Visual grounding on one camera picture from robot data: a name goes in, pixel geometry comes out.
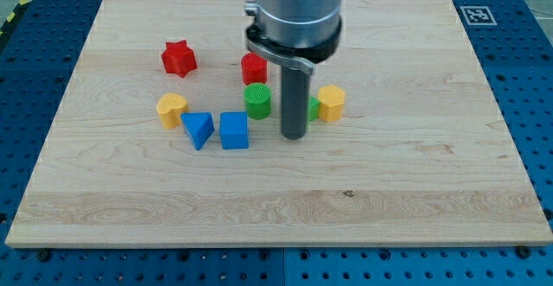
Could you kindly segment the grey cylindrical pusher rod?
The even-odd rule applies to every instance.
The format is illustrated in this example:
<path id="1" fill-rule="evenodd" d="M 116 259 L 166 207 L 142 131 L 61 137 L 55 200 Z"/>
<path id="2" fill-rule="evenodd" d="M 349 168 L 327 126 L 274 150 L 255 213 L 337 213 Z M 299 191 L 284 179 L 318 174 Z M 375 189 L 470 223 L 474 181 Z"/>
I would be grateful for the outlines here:
<path id="1" fill-rule="evenodd" d="M 310 76 L 281 67 L 281 131 L 290 140 L 305 136 L 308 123 Z"/>

